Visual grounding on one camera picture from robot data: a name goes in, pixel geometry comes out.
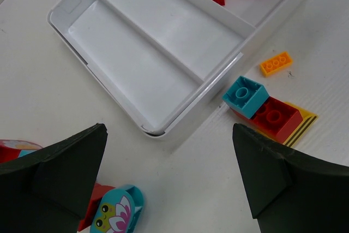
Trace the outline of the red teal yellow duplo tower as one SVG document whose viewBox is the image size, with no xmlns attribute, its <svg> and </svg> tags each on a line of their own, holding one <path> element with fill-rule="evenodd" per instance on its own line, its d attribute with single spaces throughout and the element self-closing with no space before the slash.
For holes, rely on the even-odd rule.
<svg viewBox="0 0 349 233">
<path fill-rule="evenodd" d="M 1 139 L 1 164 L 23 157 L 40 149 L 42 149 L 40 145 L 29 141 Z"/>
</svg>

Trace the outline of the teal red yellow duplo stack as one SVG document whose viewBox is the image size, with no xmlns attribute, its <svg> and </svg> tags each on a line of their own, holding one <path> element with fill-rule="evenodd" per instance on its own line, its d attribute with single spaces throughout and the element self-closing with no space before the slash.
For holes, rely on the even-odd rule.
<svg viewBox="0 0 349 233">
<path fill-rule="evenodd" d="M 310 111 L 271 97 L 264 85 L 240 76 L 222 97 L 229 108 L 260 134 L 293 147 L 318 119 Z"/>
</svg>

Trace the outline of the orange lego brick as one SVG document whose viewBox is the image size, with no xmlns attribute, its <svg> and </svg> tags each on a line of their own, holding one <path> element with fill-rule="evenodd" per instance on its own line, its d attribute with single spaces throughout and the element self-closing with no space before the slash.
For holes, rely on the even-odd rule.
<svg viewBox="0 0 349 233">
<path fill-rule="evenodd" d="M 293 59 L 288 52 L 284 51 L 262 63 L 260 70 L 264 77 L 269 77 L 293 64 Z"/>
</svg>

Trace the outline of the white three-compartment tray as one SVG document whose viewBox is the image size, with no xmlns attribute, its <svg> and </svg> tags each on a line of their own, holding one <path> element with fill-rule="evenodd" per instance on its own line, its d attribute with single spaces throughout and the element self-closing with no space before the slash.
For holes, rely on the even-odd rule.
<svg viewBox="0 0 349 233">
<path fill-rule="evenodd" d="M 190 127 L 303 0 L 61 0 L 48 23 L 140 131 Z"/>
</svg>

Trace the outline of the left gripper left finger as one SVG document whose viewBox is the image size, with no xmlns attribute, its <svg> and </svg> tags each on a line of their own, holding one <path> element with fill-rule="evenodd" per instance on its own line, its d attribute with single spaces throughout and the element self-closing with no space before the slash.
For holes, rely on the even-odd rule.
<svg viewBox="0 0 349 233">
<path fill-rule="evenodd" d="M 1 232 L 77 232 L 107 143 L 97 123 L 1 164 Z"/>
</svg>

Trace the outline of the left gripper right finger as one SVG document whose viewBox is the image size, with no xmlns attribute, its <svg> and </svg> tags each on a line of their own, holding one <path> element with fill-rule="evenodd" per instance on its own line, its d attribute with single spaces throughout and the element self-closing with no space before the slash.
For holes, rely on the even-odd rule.
<svg viewBox="0 0 349 233">
<path fill-rule="evenodd" d="M 232 140 L 251 215 L 261 232 L 348 232 L 348 167 L 236 123 Z"/>
</svg>

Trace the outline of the teal frog duplo piece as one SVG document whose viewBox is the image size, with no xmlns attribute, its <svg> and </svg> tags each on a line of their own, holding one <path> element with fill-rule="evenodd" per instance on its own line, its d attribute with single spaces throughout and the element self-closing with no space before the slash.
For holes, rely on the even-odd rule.
<svg viewBox="0 0 349 233">
<path fill-rule="evenodd" d="M 89 227 L 90 232 L 134 232 L 144 205 L 143 194 L 134 185 L 115 188 L 96 183 L 77 230 Z"/>
</svg>

